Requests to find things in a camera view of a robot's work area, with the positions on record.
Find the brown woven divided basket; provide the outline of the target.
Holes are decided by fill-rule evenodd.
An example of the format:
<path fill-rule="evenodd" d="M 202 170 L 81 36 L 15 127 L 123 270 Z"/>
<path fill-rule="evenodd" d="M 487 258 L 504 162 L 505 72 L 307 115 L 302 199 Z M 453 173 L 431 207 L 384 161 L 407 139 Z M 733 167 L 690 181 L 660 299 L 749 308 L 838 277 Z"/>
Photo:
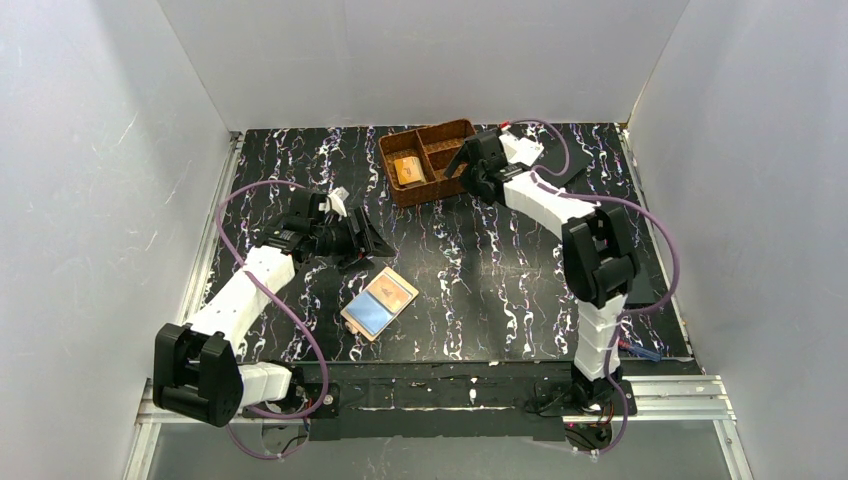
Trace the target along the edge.
<path fill-rule="evenodd" d="M 470 120 L 457 119 L 382 136 L 378 148 L 395 204 L 405 208 L 464 193 L 459 180 L 464 167 L 461 166 L 453 178 L 445 178 L 444 169 L 464 140 L 475 133 L 476 128 Z M 398 184 L 393 161 L 410 155 L 420 158 L 426 182 L 403 188 Z"/>

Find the gold credit card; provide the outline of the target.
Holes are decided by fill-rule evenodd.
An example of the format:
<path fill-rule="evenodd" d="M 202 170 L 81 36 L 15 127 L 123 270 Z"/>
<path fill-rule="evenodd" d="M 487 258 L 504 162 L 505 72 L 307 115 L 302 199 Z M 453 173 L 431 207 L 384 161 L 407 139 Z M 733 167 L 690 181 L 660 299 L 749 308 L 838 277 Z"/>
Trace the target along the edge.
<path fill-rule="evenodd" d="M 404 156 L 393 161 L 398 184 L 403 188 L 422 185 L 426 182 L 421 160 L 417 156 Z"/>

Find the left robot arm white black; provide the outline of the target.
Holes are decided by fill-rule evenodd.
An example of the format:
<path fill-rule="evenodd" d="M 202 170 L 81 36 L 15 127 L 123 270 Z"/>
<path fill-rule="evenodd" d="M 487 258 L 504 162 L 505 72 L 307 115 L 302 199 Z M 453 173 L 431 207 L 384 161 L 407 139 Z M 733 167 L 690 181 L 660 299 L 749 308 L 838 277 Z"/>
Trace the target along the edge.
<path fill-rule="evenodd" d="M 364 208 L 346 208 L 345 198 L 340 189 L 296 188 L 213 299 L 184 324 L 167 323 L 159 330 L 155 406 L 223 427 L 244 408 L 292 398 L 292 389 L 301 383 L 293 368 L 280 362 L 241 365 L 235 349 L 304 263 L 329 258 L 351 271 L 373 257 L 395 255 Z"/>

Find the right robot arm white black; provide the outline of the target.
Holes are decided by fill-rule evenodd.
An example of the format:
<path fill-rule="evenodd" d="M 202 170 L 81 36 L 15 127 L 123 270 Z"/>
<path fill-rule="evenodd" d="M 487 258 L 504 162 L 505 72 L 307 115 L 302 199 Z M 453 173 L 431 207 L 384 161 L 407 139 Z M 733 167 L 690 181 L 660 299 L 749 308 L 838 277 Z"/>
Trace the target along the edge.
<path fill-rule="evenodd" d="M 530 151 L 523 140 L 510 143 L 501 130 L 486 130 L 465 138 L 445 174 L 457 176 L 483 202 L 520 212 L 561 241 L 565 282 L 578 313 L 570 397 L 583 406 L 601 403 L 621 378 L 618 318 L 640 271 L 627 215 L 633 204 L 554 187 L 527 164 Z"/>

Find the white small box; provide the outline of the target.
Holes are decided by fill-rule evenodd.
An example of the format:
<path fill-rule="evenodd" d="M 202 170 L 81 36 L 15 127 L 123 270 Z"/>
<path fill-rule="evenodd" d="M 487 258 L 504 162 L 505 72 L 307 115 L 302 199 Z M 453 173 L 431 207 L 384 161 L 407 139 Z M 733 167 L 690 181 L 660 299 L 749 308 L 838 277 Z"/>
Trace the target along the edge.
<path fill-rule="evenodd" d="M 544 147 L 529 138 L 515 140 L 510 145 L 510 153 L 507 154 L 510 164 L 521 164 L 532 168 L 537 159 L 544 153 Z"/>

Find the black flat box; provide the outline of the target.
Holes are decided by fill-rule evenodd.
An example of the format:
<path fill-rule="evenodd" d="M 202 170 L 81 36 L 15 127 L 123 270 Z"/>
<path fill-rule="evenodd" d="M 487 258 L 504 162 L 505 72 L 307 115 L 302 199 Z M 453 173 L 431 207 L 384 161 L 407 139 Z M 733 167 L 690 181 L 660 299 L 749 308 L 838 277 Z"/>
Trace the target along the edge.
<path fill-rule="evenodd" d="M 562 175 L 557 175 L 557 172 L 565 164 L 565 153 L 557 138 L 553 138 L 544 144 L 543 154 L 538 160 L 538 164 L 542 166 L 541 177 L 555 187 L 576 185 L 578 180 L 585 178 L 589 166 L 594 161 L 591 153 L 585 151 L 575 139 L 567 138 L 566 144 L 569 162 L 568 169 Z"/>

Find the black pad on table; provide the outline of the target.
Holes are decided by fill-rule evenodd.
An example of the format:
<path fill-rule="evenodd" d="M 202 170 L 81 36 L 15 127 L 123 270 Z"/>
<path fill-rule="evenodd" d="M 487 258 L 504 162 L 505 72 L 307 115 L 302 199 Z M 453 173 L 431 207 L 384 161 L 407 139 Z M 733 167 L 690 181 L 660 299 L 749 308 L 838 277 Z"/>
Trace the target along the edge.
<path fill-rule="evenodd" d="M 634 277 L 632 289 L 625 302 L 626 309 L 639 309 L 649 307 L 658 299 L 651 285 L 650 275 L 647 267 L 640 265 L 639 273 Z"/>

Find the red blue screwdriver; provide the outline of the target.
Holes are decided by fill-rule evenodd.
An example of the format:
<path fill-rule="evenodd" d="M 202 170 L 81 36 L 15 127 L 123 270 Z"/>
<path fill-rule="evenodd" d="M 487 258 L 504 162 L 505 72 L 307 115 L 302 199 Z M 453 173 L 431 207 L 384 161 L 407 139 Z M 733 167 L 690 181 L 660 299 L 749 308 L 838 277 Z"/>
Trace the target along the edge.
<path fill-rule="evenodd" d="M 632 356 L 649 360 L 651 362 L 660 362 L 663 359 L 663 355 L 661 353 L 646 349 L 638 344 L 632 344 L 625 340 L 619 340 L 618 347 L 620 350 L 623 350 Z"/>

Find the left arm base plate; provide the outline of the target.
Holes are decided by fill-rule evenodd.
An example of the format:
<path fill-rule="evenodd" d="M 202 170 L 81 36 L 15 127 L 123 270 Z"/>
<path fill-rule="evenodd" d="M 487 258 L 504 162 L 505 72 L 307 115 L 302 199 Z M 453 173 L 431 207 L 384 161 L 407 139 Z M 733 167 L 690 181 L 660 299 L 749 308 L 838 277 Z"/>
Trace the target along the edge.
<path fill-rule="evenodd" d="M 319 383 L 307 383 L 297 385 L 282 400 L 263 402 L 256 406 L 258 410 L 269 412 L 272 415 L 291 416 L 312 407 L 316 400 L 319 407 L 316 408 L 307 419 L 331 419 L 339 414 L 341 388 L 338 383 L 330 383 L 326 397 L 319 399 L 321 385 Z"/>

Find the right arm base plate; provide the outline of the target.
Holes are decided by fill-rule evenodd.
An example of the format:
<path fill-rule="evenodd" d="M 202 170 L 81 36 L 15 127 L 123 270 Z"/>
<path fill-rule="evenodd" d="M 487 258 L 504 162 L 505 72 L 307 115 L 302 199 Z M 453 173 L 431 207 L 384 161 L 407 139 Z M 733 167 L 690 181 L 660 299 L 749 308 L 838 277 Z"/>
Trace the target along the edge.
<path fill-rule="evenodd" d="M 533 383 L 524 410 L 546 418 L 584 416 L 601 423 L 638 413 L 632 385 L 625 380 L 618 387 L 606 380 L 584 387 L 571 381 L 544 378 Z"/>

